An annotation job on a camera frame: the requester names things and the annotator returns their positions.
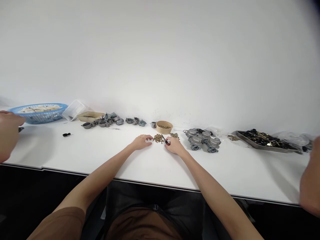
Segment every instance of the screwdriver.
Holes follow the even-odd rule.
[[[166,144],[168,143],[168,141],[166,141],[166,139],[164,138],[164,136],[161,134],[161,136],[163,137],[164,141],[166,142]]]

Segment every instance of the brass screws pile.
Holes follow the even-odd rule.
[[[238,141],[238,140],[240,140],[240,138],[237,138],[237,137],[235,137],[235,136],[233,136],[233,135],[228,135],[228,138],[229,138],[231,141]]]
[[[161,144],[162,144],[162,142],[164,142],[163,137],[160,134],[154,135],[153,138],[154,138],[153,140],[156,141],[156,143],[161,142]]]
[[[161,126],[159,125],[159,127],[163,128],[163,129],[170,129],[171,127],[165,127],[165,126]]]
[[[171,137],[175,137],[175,138],[177,138],[178,140],[180,140],[180,138],[179,138],[179,136],[178,136],[177,133],[170,133],[170,136],[171,136]]]

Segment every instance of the bare arm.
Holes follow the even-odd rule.
[[[151,140],[153,137],[150,135],[138,136],[125,149],[98,167],[64,198],[54,212],[65,207],[79,207],[86,212],[88,206],[112,181],[127,158],[135,150],[152,144],[151,142],[147,143],[147,139]]]
[[[168,137],[165,147],[178,154],[194,177],[204,199],[233,240],[263,239],[229,193],[185,150],[180,141]]]
[[[320,137],[313,141],[310,161],[301,177],[300,205],[320,217]]]
[[[0,111],[0,163],[9,159],[18,142],[18,127],[24,121],[24,117],[15,115],[12,112]]]

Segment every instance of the black floor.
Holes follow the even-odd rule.
[[[0,223],[0,239],[26,239],[83,179],[70,174],[0,166],[0,215],[6,216]],[[99,210],[93,211],[90,217],[98,218],[102,207],[96,206]],[[250,205],[249,212],[266,240],[320,239],[320,219],[301,208],[266,203]]]

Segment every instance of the wire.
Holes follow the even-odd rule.
[[[201,128],[196,128],[196,130],[197,130],[197,135],[205,132],[205,130],[202,130]],[[212,137],[215,137],[215,135],[211,131],[209,131],[209,132],[211,133]]]

